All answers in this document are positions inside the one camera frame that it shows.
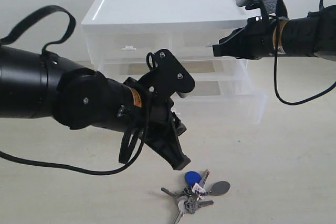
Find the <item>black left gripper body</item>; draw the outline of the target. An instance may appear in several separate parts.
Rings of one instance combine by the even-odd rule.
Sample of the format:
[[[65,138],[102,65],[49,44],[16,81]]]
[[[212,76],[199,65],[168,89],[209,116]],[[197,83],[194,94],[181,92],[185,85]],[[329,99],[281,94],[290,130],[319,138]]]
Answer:
[[[123,117],[129,119],[127,130],[123,136],[123,150],[134,149],[137,139],[146,144],[146,136],[150,129],[168,129],[174,126],[171,108],[173,100],[168,99],[165,103],[155,104],[155,94],[133,78],[127,78],[124,85],[132,94],[129,105],[123,105]]]

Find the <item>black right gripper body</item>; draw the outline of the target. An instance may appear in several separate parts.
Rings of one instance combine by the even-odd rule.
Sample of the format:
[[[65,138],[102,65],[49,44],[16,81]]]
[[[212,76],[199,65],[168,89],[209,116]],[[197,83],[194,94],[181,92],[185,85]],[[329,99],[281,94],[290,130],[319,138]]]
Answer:
[[[264,57],[274,56],[273,33],[276,20],[261,17],[249,18],[245,27],[246,56],[249,60],[259,60]]]

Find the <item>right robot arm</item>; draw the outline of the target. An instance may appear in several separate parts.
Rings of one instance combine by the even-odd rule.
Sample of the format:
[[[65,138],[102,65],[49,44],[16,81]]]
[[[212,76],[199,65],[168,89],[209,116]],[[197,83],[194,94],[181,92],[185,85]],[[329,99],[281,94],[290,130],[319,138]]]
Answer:
[[[310,12],[299,19],[274,18],[264,24],[248,19],[243,28],[212,46],[215,57],[230,56],[248,60],[272,57],[320,57],[335,60],[335,6]]]

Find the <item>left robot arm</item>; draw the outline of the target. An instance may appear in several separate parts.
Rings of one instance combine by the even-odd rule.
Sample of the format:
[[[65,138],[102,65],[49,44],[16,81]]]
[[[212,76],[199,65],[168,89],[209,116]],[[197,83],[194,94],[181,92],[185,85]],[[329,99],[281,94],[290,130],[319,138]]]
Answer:
[[[123,133],[119,162],[129,164],[137,140],[174,170],[190,163],[179,136],[186,126],[172,111],[172,95],[195,82],[167,49],[147,54],[153,66],[140,79],[118,82],[57,54],[1,46],[1,117],[51,117],[80,130],[88,126]]]

